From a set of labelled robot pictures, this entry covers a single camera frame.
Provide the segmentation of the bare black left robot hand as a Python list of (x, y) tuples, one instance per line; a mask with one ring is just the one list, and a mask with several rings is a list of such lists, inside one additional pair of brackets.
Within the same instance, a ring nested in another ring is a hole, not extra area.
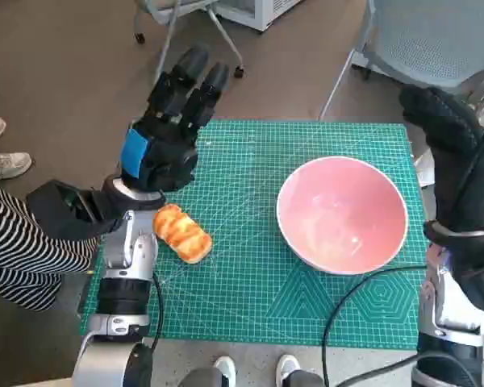
[(142, 192), (177, 191), (189, 184), (198, 163), (196, 140), (215, 113), (229, 77), (220, 62), (196, 86), (208, 52), (194, 45), (158, 77), (147, 108), (127, 130), (120, 153), (121, 179)]

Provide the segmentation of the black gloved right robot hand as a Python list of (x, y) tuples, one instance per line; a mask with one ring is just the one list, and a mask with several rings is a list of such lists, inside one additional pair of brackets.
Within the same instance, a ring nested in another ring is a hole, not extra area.
[(399, 102), (435, 162), (436, 221), (455, 233), (484, 231), (484, 127), (474, 110), (435, 87), (407, 85)]

